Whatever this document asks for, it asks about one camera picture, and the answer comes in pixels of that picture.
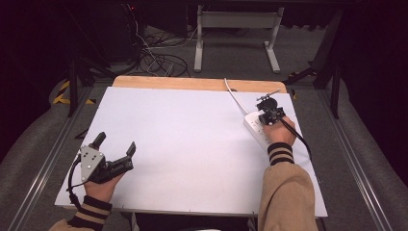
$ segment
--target white device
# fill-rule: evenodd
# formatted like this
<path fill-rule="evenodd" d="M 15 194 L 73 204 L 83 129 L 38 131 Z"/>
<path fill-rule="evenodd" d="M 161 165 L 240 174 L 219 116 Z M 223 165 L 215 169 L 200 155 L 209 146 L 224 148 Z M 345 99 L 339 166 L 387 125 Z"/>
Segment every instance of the white device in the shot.
<path fill-rule="evenodd" d="M 262 148 L 264 148 L 265 151 L 268 151 L 268 147 L 271 145 L 271 142 L 262 129 L 262 123 L 258 118 L 260 114 L 260 112 L 253 112 L 246 115 L 243 120 L 243 125 L 245 125 L 245 127 L 252 134 L 255 140 L 262 146 Z"/>

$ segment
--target white table surface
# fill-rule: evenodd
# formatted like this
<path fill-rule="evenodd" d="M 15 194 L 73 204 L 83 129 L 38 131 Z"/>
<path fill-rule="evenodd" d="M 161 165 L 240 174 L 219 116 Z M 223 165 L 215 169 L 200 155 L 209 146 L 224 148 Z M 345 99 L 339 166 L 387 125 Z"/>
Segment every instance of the white table surface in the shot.
<path fill-rule="evenodd" d="M 264 93 L 235 92 L 249 112 Z M 297 125 L 292 100 L 273 95 Z M 100 151 L 107 161 L 123 156 L 132 141 L 134 169 L 116 186 L 114 209 L 122 211 L 256 216 L 268 154 L 246 130 L 243 114 L 227 91 L 108 88 L 83 144 L 100 132 L 107 138 Z M 294 161 L 315 186 L 316 217 L 327 217 L 313 166 L 300 140 Z M 73 184 L 81 183 L 77 166 Z M 70 204 L 67 177 L 55 204 Z M 74 189 L 80 201 L 83 187 Z"/>

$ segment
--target dark background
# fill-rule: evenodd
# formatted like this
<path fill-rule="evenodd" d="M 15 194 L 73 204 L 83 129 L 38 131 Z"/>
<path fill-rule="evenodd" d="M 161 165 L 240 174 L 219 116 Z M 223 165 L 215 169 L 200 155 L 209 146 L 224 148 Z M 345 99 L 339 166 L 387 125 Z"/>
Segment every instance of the dark background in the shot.
<path fill-rule="evenodd" d="M 0 3 L 0 160 L 21 133 L 49 109 L 51 89 L 66 77 L 70 57 L 66 41 L 61 38 L 60 24 L 50 20 L 43 4 L 46 3 Z M 196 7 L 188 9 L 188 15 L 195 14 Z M 313 30 L 318 25 L 325 26 L 332 11 L 286 8 L 282 24 L 312 25 Z M 404 84 L 408 64 L 406 21 L 406 8 L 398 3 L 371 1 L 364 8 L 347 11 L 333 52 L 351 103 L 396 173 L 408 185 L 405 171 L 408 157 L 403 146 L 408 129 Z M 193 24 L 194 18 L 190 17 L 189 22 Z M 101 42 L 102 47 L 111 45 Z"/>

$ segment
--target gray floor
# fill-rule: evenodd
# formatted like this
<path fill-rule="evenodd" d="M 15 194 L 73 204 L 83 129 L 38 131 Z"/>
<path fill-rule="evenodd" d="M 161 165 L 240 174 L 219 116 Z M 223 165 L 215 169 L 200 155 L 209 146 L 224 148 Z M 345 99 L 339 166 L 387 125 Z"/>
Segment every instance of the gray floor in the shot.
<path fill-rule="evenodd" d="M 193 72 L 193 40 L 182 47 L 152 51 L 182 57 L 189 65 L 191 77 L 195 78 L 282 81 L 288 74 L 308 67 L 307 62 L 313 59 L 324 30 L 280 29 L 275 53 L 281 74 L 273 74 L 268 64 L 263 48 L 268 34 L 268 30 L 249 30 L 243 37 L 223 32 L 208 33 L 204 38 L 200 73 Z M 297 98 L 293 104 L 299 125 L 312 149 L 314 167 L 322 180 L 320 188 L 329 215 L 324 219 L 327 230 L 408 230 L 408 190 L 348 102 L 345 85 L 341 88 L 340 119 L 333 120 L 326 110 L 326 95 L 330 89 L 314 90 L 311 86 L 313 80 L 314 77 L 308 77 L 290 89 L 296 91 Z M 98 80 L 89 98 L 100 102 L 111 83 L 112 80 Z M 50 94 L 50 101 L 60 86 L 61 83 Z M 34 198 L 31 203 L 33 207 L 27 210 L 27 216 L 23 216 L 25 219 L 20 225 L 15 226 L 21 218 L 13 224 L 19 230 L 47 230 L 54 222 L 71 218 L 74 214 L 74 211 L 54 206 L 54 201 L 81 144 L 74 138 L 90 126 L 97 104 L 84 105 L 74 120 L 66 118 L 68 107 L 65 104 L 52 105 L 24 132 L 1 164 L 0 230 L 6 230 L 12 224 L 30 187 L 37 182 L 38 173 L 43 172 L 43 163 L 49 161 L 48 154 L 58 149 L 55 142 L 67 123 L 72 123 L 72 126 L 61 145 L 61 152 L 57 153 L 51 174 L 42 180 L 44 188 L 38 189 L 41 193 Z M 358 161 L 363 173 L 354 170 L 356 162 L 350 162 L 353 158 Z M 382 219 L 381 224 L 376 222 L 376 218 L 386 219 Z M 113 212 L 104 230 L 129 230 L 129 226 L 119 212 Z"/>

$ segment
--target handheld device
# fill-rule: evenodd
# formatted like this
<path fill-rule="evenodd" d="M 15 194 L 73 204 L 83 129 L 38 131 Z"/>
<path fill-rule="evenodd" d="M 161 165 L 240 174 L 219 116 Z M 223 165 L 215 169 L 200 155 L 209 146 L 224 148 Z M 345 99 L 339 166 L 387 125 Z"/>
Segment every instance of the handheld device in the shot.
<path fill-rule="evenodd" d="M 132 142 L 126 152 L 126 156 L 116 161 L 106 161 L 105 155 L 99 151 L 99 146 L 106 139 L 104 132 L 101 132 L 96 139 L 89 145 L 83 145 L 80 148 L 80 153 L 77 159 L 72 164 L 68 176 L 69 198 L 78 209 L 81 207 L 78 196 L 72 191 L 73 188 L 83 185 L 88 181 L 103 184 L 117 177 L 118 175 L 133 169 L 132 157 L 135 154 L 136 146 Z M 75 167 L 82 162 L 81 166 L 81 181 L 80 185 L 72 186 L 72 175 Z"/>
<path fill-rule="evenodd" d="M 264 111 L 263 114 L 258 116 L 262 124 L 270 125 L 276 123 L 285 116 L 283 109 L 278 108 L 278 103 L 274 98 L 270 97 L 270 94 L 262 96 L 257 100 L 261 100 L 261 103 L 256 105 L 258 111 Z"/>

